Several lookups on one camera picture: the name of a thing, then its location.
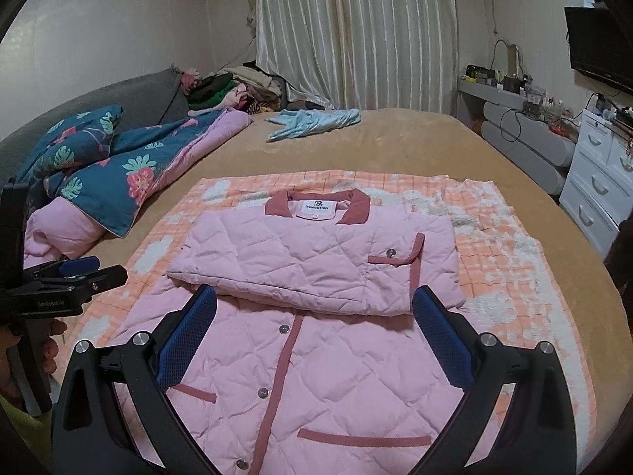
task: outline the blue gripper pad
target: blue gripper pad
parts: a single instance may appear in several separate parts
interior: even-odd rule
[[[162,392],[181,382],[218,309],[211,287],[205,287],[191,298],[195,298],[194,304],[158,354],[156,383]]]
[[[100,263],[98,257],[83,257],[81,259],[75,259],[74,261],[64,262],[58,270],[59,276],[78,277],[80,275],[86,275],[93,273],[99,269]]]
[[[467,390],[474,382],[472,356],[446,319],[444,308],[430,290],[420,287],[413,294],[413,317],[422,329],[433,353],[439,361],[446,378],[452,386]]]

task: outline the size tag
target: size tag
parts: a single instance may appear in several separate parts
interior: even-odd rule
[[[331,220],[336,214],[336,202],[331,200],[306,200],[297,216],[305,220]]]

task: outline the human hand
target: human hand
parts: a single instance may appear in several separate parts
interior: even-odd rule
[[[59,320],[51,321],[51,335],[58,336],[63,334],[68,325]],[[6,356],[6,351],[16,346],[21,339],[20,331],[17,331],[14,327],[9,329],[8,324],[0,325],[0,395],[2,395],[7,401],[15,405],[15,407],[22,408],[22,394],[20,388],[11,376],[11,367],[9,366],[9,360]],[[59,347],[54,339],[49,338],[42,344],[44,350],[44,361],[42,362],[42,369],[45,373],[53,374],[57,369],[55,357],[59,353]]]

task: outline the curtain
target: curtain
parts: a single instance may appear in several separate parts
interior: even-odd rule
[[[450,113],[455,0],[257,0],[257,63],[290,99]]]

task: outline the tan bedspread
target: tan bedspread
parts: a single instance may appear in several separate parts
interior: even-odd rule
[[[102,265],[125,264],[157,221],[200,179],[349,169],[493,181],[538,239],[572,311],[593,379],[597,437],[605,437],[633,393],[633,344],[618,292],[580,230],[520,169],[450,116],[406,109],[362,113],[362,122],[267,144],[279,128],[265,115],[153,198],[125,239],[93,248]]]

